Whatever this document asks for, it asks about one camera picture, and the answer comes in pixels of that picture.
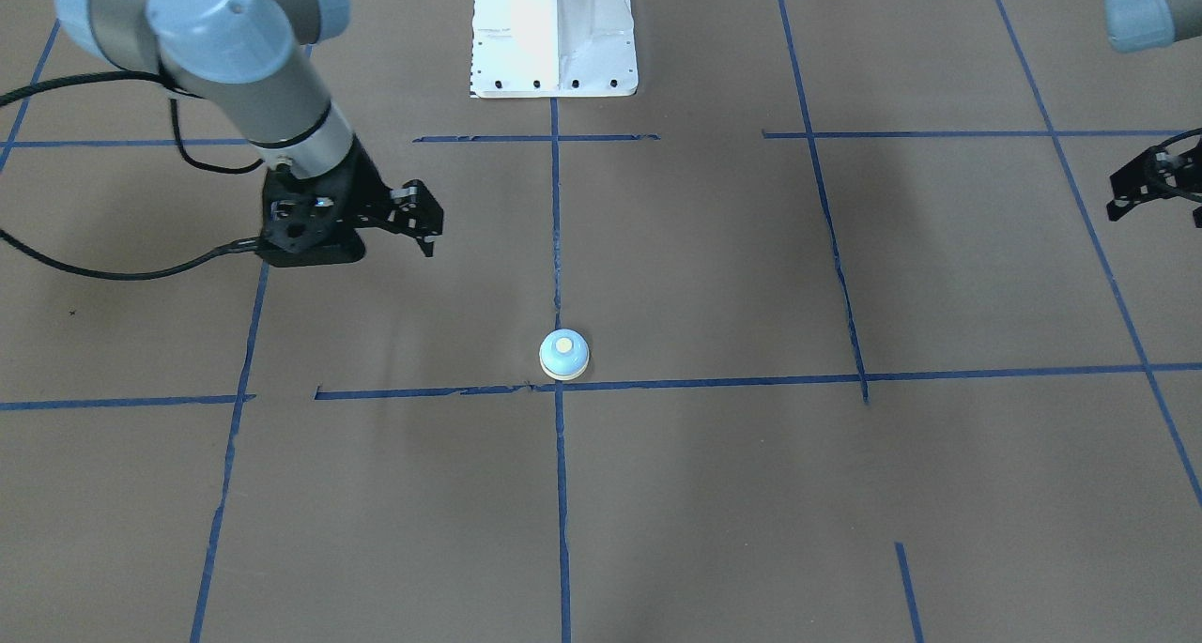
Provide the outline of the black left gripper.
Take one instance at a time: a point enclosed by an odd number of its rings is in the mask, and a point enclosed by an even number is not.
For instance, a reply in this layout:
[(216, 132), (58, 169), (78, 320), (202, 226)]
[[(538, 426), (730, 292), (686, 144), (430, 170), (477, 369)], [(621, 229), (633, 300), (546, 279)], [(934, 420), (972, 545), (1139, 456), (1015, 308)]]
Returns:
[(1137, 207), (1154, 201), (1184, 200), (1201, 204), (1201, 143), (1180, 154), (1171, 148), (1184, 139), (1200, 138), (1201, 130), (1172, 135), (1146, 148), (1112, 175), (1109, 185), (1112, 201), (1106, 204), (1106, 215), (1117, 222)]

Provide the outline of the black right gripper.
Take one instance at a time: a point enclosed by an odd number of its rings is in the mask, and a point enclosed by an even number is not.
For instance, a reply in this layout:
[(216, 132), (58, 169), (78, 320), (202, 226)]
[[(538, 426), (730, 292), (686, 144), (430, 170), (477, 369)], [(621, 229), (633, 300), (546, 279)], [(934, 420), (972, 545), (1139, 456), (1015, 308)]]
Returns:
[(445, 212), (424, 181), (389, 187), (361, 139), (321, 175), (300, 178), (288, 163), (266, 173), (262, 227), (254, 254), (276, 268), (349, 264), (365, 256), (358, 234), (375, 227), (411, 237), (426, 258), (444, 234)]

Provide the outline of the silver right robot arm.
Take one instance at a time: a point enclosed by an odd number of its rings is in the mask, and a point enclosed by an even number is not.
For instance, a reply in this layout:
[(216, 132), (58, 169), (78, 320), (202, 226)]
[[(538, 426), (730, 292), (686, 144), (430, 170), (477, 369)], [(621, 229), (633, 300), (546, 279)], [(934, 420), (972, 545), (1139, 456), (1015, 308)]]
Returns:
[(364, 258), (362, 228), (411, 237), (434, 252), (445, 212), (424, 181), (389, 187), (339, 109), (308, 44), (347, 31), (349, 0), (53, 0), (69, 38), (108, 71), (41, 81), (2, 96), (13, 105), (64, 87), (141, 81), (162, 87), (169, 117), (183, 97), (210, 101), (264, 168), (258, 234), (139, 280), (173, 276), (230, 254), (278, 268)]

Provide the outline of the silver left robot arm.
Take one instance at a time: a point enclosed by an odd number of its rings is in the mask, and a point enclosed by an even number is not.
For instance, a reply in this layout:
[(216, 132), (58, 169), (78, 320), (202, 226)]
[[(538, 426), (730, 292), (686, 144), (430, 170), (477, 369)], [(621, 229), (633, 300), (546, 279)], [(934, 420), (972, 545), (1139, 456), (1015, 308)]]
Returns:
[[(1201, 0), (1103, 0), (1103, 10), (1109, 44), (1118, 53), (1167, 48), (1201, 36)], [(1180, 154), (1172, 151), (1200, 133), (1196, 127), (1172, 135), (1109, 175), (1108, 220), (1117, 222), (1154, 201), (1182, 200), (1196, 206), (1194, 227), (1201, 227), (1201, 143)]]

